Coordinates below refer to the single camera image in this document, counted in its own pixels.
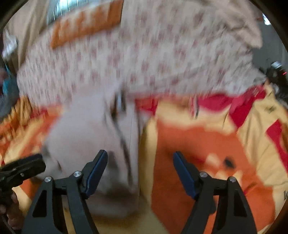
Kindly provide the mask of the person's left hand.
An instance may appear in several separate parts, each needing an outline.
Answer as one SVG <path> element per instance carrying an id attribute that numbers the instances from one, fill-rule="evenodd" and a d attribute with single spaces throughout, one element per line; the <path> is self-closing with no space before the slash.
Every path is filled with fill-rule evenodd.
<path id="1" fill-rule="evenodd" d="M 1 215 L 7 215 L 8 217 L 8 225 L 13 230 L 20 230 L 23 227 L 24 216 L 19 208 L 19 201 L 16 193 L 12 190 L 10 192 L 11 198 L 9 200 L 12 201 L 11 205 L 6 205 L 1 201 Z"/>

